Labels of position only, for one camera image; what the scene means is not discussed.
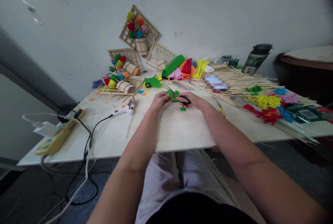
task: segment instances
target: person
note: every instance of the person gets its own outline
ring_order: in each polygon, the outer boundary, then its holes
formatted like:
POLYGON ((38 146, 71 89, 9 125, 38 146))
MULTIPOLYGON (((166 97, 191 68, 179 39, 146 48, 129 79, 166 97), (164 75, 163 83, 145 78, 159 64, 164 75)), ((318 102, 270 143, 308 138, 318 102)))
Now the person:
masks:
MULTIPOLYGON (((270 223, 322 223, 326 210, 204 99, 180 95, 202 112, 213 140, 254 205, 270 223)), ((170 100, 160 92, 108 179, 88 224, 257 223, 239 208, 203 150, 154 154, 157 118, 170 100)), ((186 100, 177 97, 181 106, 186 100)))

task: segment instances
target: white pants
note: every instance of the white pants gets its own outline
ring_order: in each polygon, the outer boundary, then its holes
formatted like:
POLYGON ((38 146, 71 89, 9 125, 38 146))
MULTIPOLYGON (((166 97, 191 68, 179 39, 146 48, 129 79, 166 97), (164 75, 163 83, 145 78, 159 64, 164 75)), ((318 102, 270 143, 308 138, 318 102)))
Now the white pants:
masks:
POLYGON ((145 224, 165 202, 184 192, 201 193, 240 208, 228 184, 203 150, 155 154, 151 158, 135 224, 145 224))

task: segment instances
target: green water bottle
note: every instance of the green water bottle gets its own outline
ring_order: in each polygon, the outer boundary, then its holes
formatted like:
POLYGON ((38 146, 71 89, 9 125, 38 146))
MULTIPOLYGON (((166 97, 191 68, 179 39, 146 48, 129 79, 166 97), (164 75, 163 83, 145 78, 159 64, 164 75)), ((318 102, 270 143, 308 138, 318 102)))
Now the green water bottle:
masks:
POLYGON ((271 44, 258 44, 254 46, 253 51, 250 52, 247 58, 242 72, 245 74, 255 74, 272 48, 273 45, 271 44))

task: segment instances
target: dark floor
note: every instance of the dark floor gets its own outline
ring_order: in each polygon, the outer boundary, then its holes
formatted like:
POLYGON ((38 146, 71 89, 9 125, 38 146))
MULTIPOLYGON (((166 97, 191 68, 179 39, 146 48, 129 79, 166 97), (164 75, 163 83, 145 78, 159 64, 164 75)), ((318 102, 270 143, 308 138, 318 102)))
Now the dark floor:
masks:
MULTIPOLYGON (((324 207, 329 208, 329 201, 332 199, 332 168, 321 168, 308 162, 302 157, 295 149, 293 149, 287 142, 269 143, 271 148, 262 144, 258 147, 283 171, 285 171, 292 179, 294 179, 310 196, 317 200, 324 207)), ((235 175, 221 154, 208 152, 214 160, 215 165, 218 167, 222 174, 228 175, 235 179, 235 175)), ((118 162, 118 158, 98 160, 91 169, 91 172, 96 171, 110 171, 112 172, 118 162)), ((62 171, 76 172, 80 163, 66 163, 53 167, 62 171)), ((51 178, 38 166, 28 168, 17 181, 6 191, 0 198, 0 223, 24 223, 24 224, 37 224, 42 217, 59 203, 65 195, 68 184, 70 183, 73 175, 52 175, 55 182, 55 191, 59 195, 53 196, 53 184, 51 178), (5 196, 15 194, 5 200, 5 196), (17 201, 17 195, 20 196, 18 206, 14 212, 7 218, 17 201)), ((92 178, 98 184, 100 191, 109 177, 109 174, 94 174, 92 178)), ((86 183, 82 190, 76 197, 76 201, 84 201, 90 196, 93 196, 96 189, 90 182, 86 183)), ((59 223, 72 224, 72 223, 86 223, 96 202, 96 197, 91 202, 82 206, 70 206, 69 209, 60 218, 59 223)), ((59 213, 60 208, 57 208, 50 217, 59 213)))

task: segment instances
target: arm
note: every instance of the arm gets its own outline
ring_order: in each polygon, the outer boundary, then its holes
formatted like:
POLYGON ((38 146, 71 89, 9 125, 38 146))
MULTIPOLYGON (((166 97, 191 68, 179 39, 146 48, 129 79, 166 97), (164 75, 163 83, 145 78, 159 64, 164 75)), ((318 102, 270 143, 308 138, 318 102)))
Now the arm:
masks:
POLYGON ((168 96, 160 92, 154 97, 108 179, 88 224, 135 222, 146 169, 155 151, 157 116, 170 101, 168 96))
MULTIPOLYGON (((239 129, 211 104, 181 93, 199 109, 210 133, 239 182, 272 223, 322 223, 326 210, 271 162, 239 129)), ((181 97, 177 100, 186 102, 181 97)))

